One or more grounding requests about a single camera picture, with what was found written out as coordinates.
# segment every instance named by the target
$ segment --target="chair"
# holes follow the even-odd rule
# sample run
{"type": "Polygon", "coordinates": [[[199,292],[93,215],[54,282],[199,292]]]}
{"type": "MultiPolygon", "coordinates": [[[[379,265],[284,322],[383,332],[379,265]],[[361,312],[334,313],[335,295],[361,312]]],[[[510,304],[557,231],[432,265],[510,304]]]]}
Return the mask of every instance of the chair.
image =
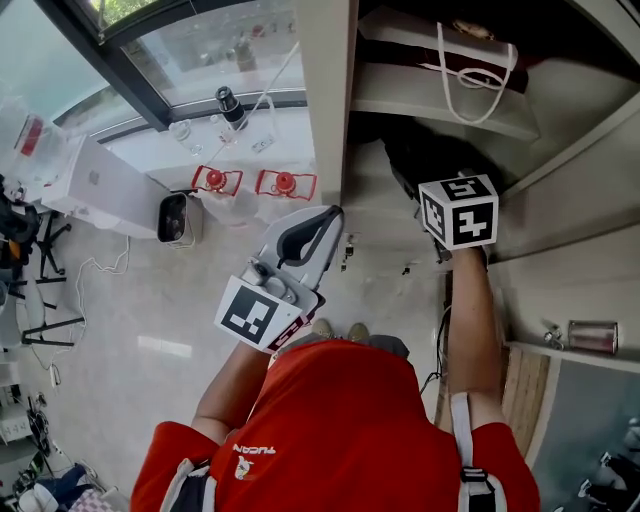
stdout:
{"type": "Polygon", "coordinates": [[[44,266],[47,260],[51,264],[51,268],[53,271],[59,276],[63,276],[65,270],[63,268],[58,268],[56,264],[56,260],[53,258],[53,253],[51,249],[53,249],[53,242],[57,240],[57,238],[64,233],[65,231],[71,231],[71,224],[65,224],[52,235],[51,227],[53,225],[53,220],[58,217],[58,212],[51,211],[49,214],[49,220],[47,222],[47,229],[44,232],[44,239],[42,241],[35,240],[37,246],[40,248],[40,277],[44,278],[44,266]]]}
{"type": "Polygon", "coordinates": [[[57,322],[54,324],[47,324],[45,320],[46,308],[56,309],[56,306],[44,302],[40,288],[38,284],[54,283],[66,281],[66,277],[58,277],[55,279],[38,279],[36,280],[30,273],[27,275],[26,280],[15,281],[9,285],[9,293],[15,297],[24,299],[25,306],[27,308],[27,318],[29,320],[29,329],[22,331],[21,341],[25,345],[55,345],[58,347],[73,347],[74,343],[67,341],[49,341],[45,340],[43,332],[50,331],[51,329],[57,329],[58,327],[65,327],[67,325],[77,324],[84,322],[83,316],[73,318],[71,320],[65,320],[63,322],[57,322]],[[24,295],[13,290],[14,287],[22,287],[24,295]],[[32,335],[39,335],[37,338],[31,337],[32,335]]]}

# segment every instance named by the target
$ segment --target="shelf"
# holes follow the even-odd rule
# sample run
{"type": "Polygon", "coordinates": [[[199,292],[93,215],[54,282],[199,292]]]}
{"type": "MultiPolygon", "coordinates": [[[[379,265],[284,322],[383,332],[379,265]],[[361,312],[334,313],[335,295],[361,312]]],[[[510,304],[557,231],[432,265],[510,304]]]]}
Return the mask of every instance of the shelf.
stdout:
{"type": "MultiPolygon", "coordinates": [[[[467,89],[450,76],[454,106],[464,117],[482,116],[496,93],[467,89]]],[[[359,63],[354,73],[351,110],[436,119],[460,124],[447,107],[438,71],[393,64],[359,63]]],[[[540,136],[536,119],[523,94],[507,89],[495,112],[476,128],[532,141],[540,136]]]]}
{"type": "Polygon", "coordinates": [[[621,359],[618,353],[615,356],[606,354],[591,354],[588,352],[579,352],[574,350],[555,350],[547,345],[535,343],[526,343],[520,341],[507,342],[509,347],[517,347],[525,352],[533,352],[535,354],[543,354],[549,357],[557,357],[565,361],[574,361],[576,363],[590,364],[609,368],[611,370],[620,370],[624,372],[640,373],[640,361],[632,359],[621,359]]]}

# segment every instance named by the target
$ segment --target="wall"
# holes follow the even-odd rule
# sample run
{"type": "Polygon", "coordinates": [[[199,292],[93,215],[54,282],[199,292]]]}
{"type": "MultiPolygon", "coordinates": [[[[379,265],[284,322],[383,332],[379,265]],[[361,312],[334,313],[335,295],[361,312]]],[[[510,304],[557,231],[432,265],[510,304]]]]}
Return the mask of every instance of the wall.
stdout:
{"type": "Polygon", "coordinates": [[[615,359],[640,360],[640,225],[489,267],[509,339],[542,343],[545,322],[615,320],[615,359]]]}
{"type": "Polygon", "coordinates": [[[0,13],[0,48],[0,81],[49,119],[108,85],[33,0],[12,0],[0,13]]]}
{"type": "Polygon", "coordinates": [[[501,205],[508,259],[640,222],[640,113],[501,205]]]}
{"type": "Polygon", "coordinates": [[[358,2],[295,6],[322,203],[340,204],[358,2]]]}
{"type": "Polygon", "coordinates": [[[574,499],[580,484],[609,451],[624,454],[622,438],[629,419],[640,414],[640,375],[563,361],[545,438],[533,466],[541,510],[565,505],[586,511],[574,499]]]}
{"type": "Polygon", "coordinates": [[[466,126],[467,139],[504,171],[513,185],[598,126],[638,92],[638,84],[578,62],[547,59],[527,69],[527,102],[540,138],[518,141],[466,126]]]}

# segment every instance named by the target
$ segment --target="wooden panel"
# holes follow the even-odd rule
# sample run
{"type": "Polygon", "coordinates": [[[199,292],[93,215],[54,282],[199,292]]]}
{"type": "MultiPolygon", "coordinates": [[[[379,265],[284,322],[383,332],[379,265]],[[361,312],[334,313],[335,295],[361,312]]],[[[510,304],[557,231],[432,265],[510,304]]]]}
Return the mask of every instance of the wooden panel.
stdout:
{"type": "Polygon", "coordinates": [[[548,372],[549,357],[511,349],[502,412],[523,456],[538,422],[548,372]]]}

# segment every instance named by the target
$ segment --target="cabinet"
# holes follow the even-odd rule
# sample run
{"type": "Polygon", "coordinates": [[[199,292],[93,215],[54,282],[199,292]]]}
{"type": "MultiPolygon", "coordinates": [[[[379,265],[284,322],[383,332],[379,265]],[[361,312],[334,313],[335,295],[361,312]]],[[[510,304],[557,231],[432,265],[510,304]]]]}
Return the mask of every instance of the cabinet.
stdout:
{"type": "MultiPolygon", "coordinates": [[[[558,324],[617,320],[616,356],[551,355],[640,368],[640,325],[633,310],[640,292],[640,258],[634,252],[640,239],[638,82],[549,58],[528,68],[524,94],[507,91],[483,125],[462,125],[445,105],[437,71],[359,61],[358,2],[329,4],[333,10],[307,6],[300,13],[327,22],[339,15],[339,30],[308,32],[301,46],[322,199],[339,198],[360,261],[380,271],[399,271],[416,261],[428,272],[446,270],[435,264],[431,242],[413,218],[417,205],[391,175],[382,143],[346,143],[351,112],[415,116],[434,130],[469,141],[501,168],[507,188],[500,198],[491,273],[513,326],[509,340],[547,353],[541,318],[558,324]]],[[[616,58],[640,64],[640,26],[629,2],[566,4],[613,42],[616,58]]],[[[539,30],[544,38],[544,26],[539,30]]],[[[483,112],[491,96],[452,92],[468,116],[483,112]]]]}

